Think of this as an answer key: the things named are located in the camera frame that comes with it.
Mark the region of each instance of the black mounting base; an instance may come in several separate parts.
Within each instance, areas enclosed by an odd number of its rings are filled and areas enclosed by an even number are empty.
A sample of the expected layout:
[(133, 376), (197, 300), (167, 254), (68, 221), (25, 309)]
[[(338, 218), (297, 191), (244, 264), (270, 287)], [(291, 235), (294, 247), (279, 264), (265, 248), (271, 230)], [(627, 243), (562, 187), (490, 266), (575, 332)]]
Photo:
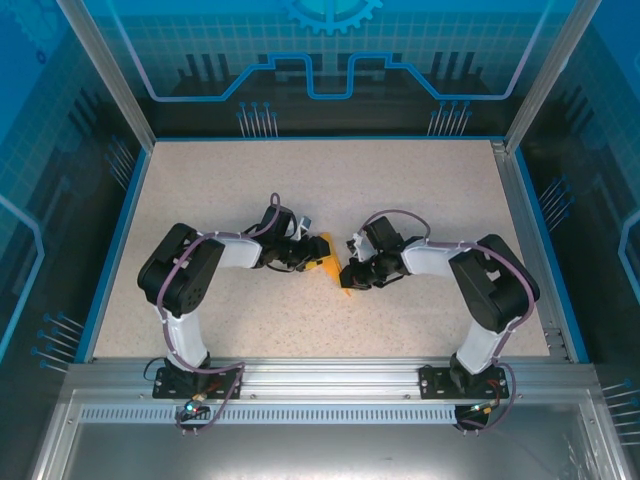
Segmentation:
[(502, 368), (490, 367), (484, 372), (474, 375), (473, 384), (465, 392), (451, 380), (449, 367), (435, 368), (425, 365), (418, 370), (420, 398), (422, 400), (493, 400), (496, 398), (494, 387), (490, 380), (498, 382), (500, 399), (509, 398), (509, 387)]
[[(192, 374), (188, 372), (177, 373), (174, 369), (161, 367), (156, 372), (153, 386), (153, 398), (188, 400), (197, 393), (206, 392), (208, 400), (222, 400), (227, 396), (239, 369), (215, 375)], [(196, 387), (193, 375), (197, 375)], [(231, 399), (240, 398), (242, 381), (231, 394)]]

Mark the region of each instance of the speckled tabletop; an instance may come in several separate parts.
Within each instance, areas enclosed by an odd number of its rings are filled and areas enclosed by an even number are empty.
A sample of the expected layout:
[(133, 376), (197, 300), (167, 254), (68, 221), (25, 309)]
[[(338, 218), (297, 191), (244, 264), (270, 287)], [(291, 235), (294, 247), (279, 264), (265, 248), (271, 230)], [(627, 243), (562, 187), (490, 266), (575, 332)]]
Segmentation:
[[(346, 263), (345, 241), (372, 213), (404, 208), (427, 219), (433, 240), (501, 235), (519, 247), (488, 141), (301, 140), (160, 142), (144, 180), (96, 357), (163, 355), (152, 306), (136, 285), (141, 266), (174, 223), (200, 231), (244, 230), (277, 191), (284, 206), (328, 231)], [(410, 218), (390, 217), (407, 238)], [(318, 268), (303, 274), (220, 269), (200, 319), (213, 356), (448, 356), (471, 318), (453, 279), (421, 275), (347, 297)], [(547, 355), (534, 315), (507, 355)]]

